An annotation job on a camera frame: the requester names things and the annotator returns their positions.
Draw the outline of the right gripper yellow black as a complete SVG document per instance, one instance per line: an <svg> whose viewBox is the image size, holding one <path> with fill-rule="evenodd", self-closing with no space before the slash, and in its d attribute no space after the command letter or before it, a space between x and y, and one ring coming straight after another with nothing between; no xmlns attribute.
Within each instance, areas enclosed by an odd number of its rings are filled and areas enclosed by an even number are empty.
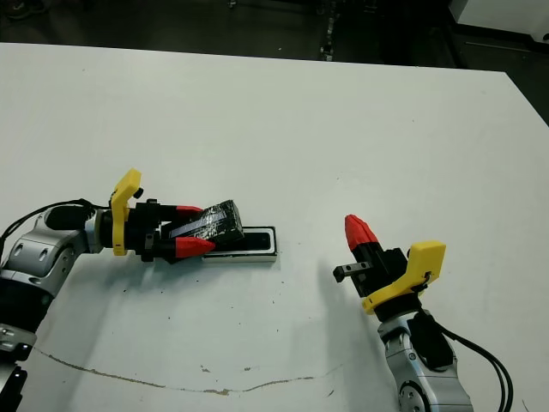
<svg viewBox="0 0 549 412"><path fill-rule="evenodd" d="M399 248L384 250L368 224L356 215L345 217L345 235L356 262L335 267L335 280L349 277L365 312L379 320L417 312L419 294L440 276L445 244L415 243L407 254Z"/></svg>

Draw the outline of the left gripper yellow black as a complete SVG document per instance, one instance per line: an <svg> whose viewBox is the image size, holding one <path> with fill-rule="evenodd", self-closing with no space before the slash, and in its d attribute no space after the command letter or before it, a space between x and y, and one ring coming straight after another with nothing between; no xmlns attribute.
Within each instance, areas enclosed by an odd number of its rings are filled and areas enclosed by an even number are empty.
<svg viewBox="0 0 549 412"><path fill-rule="evenodd" d="M202 213L195 206L163 205L155 199L136 203L129 201L142 195L142 174L131 168L115 185L109 200L111 212L111 244L116 256L133 251L143 262L162 258L176 263L200 257L214 249L214 242L199 238L171 239L161 229L164 222L189 219Z"/></svg>

